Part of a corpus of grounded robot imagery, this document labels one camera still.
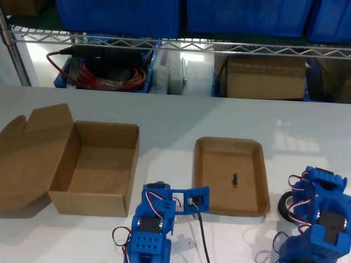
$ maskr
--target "shelf rail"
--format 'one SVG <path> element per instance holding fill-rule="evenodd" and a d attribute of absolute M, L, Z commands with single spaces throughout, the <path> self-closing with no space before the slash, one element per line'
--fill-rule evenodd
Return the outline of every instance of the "shelf rail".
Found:
<path fill-rule="evenodd" d="M 270 45 L 196 38 L 159 39 L 113 35 L 91 36 L 86 33 L 38 30 L 20 26 L 12 26 L 12 34 L 17 36 L 16 42 L 18 43 L 103 45 L 107 48 L 351 59 L 351 47 L 339 45 Z"/>

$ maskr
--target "white table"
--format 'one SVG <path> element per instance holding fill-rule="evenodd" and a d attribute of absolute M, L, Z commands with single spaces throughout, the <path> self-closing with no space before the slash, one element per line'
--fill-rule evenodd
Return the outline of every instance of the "white table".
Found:
<path fill-rule="evenodd" d="M 172 188 L 191 188 L 194 145 L 203 136 L 260 142 L 271 202 L 271 212 L 260 218 L 203 215 L 211 263 L 277 260 L 271 249 L 277 231 L 298 233 L 276 212 L 290 174 L 311 165 L 351 178 L 350 105 L 0 87 L 0 129 L 34 108 L 63 102 L 76 120 L 140 126 L 130 216 L 60 215 L 51 204 L 32 219 L 0 219 L 1 263 L 122 263 L 112 229 L 131 225 L 143 184 L 163 180 Z M 177 218 L 169 238 L 172 263 L 206 262 L 199 222 L 192 217 Z M 351 262 L 351 256 L 339 262 Z"/>

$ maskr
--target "red cable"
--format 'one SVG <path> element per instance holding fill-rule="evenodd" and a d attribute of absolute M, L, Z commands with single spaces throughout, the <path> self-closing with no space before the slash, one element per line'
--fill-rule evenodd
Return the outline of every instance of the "red cable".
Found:
<path fill-rule="evenodd" d="M 115 82 L 107 79 L 102 79 L 92 74 L 87 69 L 87 63 L 84 62 L 78 71 L 79 82 L 71 78 L 66 72 L 60 69 L 50 58 L 52 55 L 59 55 L 60 52 L 52 52 L 46 55 L 48 61 L 67 79 L 73 84 L 86 88 L 86 89 L 102 89 L 102 90 L 136 90 L 142 88 L 146 81 L 146 73 L 141 67 L 135 67 L 133 77 L 126 82 Z"/>

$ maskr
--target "cardboard tray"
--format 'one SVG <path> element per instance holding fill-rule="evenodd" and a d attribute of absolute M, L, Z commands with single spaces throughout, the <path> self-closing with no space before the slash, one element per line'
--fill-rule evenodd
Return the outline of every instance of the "cardboard tray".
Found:
<path fill-rule="evenodd" d="M 136 125 L 74 122 L 67 104 L 33 110 L 0 133 L 0 211 L 49 195 L 61 214 L 127 216 L 138 153 Z"/>
<path fill-rule="evenodd" d="M 210 187 L 210 213 L 262 216 L 269 194 L 261 144 L 204 137 L 195 145 L 195 187 Z M 233 185 L 237 175 L 237 187 Z"/>

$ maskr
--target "metal pole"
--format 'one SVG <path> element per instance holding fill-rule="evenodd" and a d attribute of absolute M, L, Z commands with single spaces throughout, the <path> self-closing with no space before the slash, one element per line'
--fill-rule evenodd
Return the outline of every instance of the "metal pole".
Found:
<path fill-rule="evenodd" d="M 32 86 L 31 81 L 29 80 L 26 68 L 23 64 L 21 54 L 17 48 L 17 44 L 12 39 L 11 31 L 6 23 L 4 14 L 0 8 L 0 35 L 2 41 L 9 50 L 10 57 L 12 59 L 13 65 L 15 66 L 18 78 L 22 86 Z"/>

